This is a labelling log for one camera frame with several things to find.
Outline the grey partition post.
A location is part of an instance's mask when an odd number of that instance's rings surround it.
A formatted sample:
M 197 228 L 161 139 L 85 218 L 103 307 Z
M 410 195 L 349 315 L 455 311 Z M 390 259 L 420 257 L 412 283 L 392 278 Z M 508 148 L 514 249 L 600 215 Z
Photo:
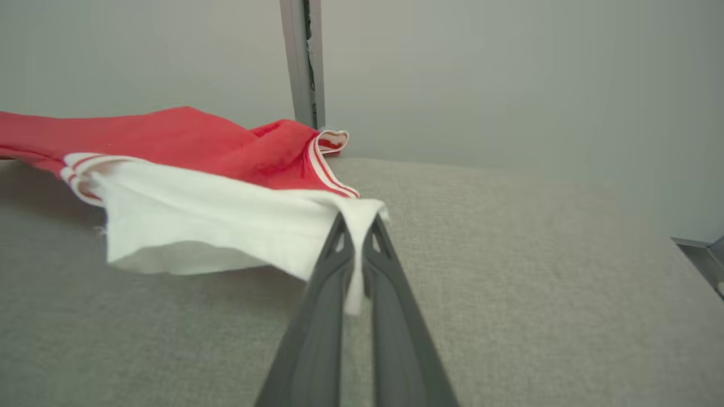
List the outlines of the grey partition post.
M 316 128 L 305 0 L 279 0 L 295 120 Z
M 324 94 L 324 58 L 322 41 L 322 0 L 306 0 L 308 4 L 309 38 L 308 57 L 314 81 L 314 105 L 316 127 L 326 126 L 326 106 Z

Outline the grey metal partition foot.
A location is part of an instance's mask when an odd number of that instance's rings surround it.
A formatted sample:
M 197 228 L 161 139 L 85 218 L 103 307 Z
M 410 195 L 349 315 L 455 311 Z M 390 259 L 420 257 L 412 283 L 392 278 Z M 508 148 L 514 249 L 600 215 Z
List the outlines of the grey metal partition foot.
M 724 301 L 724 235 L 713 243 L 677 237 L 671 239 Z

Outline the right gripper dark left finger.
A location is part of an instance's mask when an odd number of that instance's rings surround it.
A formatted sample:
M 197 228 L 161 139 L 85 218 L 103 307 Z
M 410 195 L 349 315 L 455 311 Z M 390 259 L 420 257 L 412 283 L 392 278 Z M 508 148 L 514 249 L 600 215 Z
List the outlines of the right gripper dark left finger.
M 255 407 L 339 407 L 342 323 L 354 245 L 337 214 Z

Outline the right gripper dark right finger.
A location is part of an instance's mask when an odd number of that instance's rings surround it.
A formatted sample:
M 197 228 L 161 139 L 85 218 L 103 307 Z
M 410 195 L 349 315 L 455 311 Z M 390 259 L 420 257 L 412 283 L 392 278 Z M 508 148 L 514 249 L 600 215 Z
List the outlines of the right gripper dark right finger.
M 459 407 L 380 215 L 370 225 L 362 255 L 372 305 L 375 407 Z

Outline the red Bulls jersey white sleeves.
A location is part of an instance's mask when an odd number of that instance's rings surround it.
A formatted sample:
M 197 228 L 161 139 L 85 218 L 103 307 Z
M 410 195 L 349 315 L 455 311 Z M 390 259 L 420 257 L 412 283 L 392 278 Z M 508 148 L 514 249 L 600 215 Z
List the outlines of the red Bulls jersey white sleeves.
M 245 129 L 191 107 L 118 118 L 0 112 L 0 157 L 54 173 L 106 211 L 107 262 L 143 274 L 270 265 L 309 280 L 337 215 L 354 260 L 344 309 L 364 296 L 361 252 L 385 204 L 326 162 L 349 133 L 290 119 Z

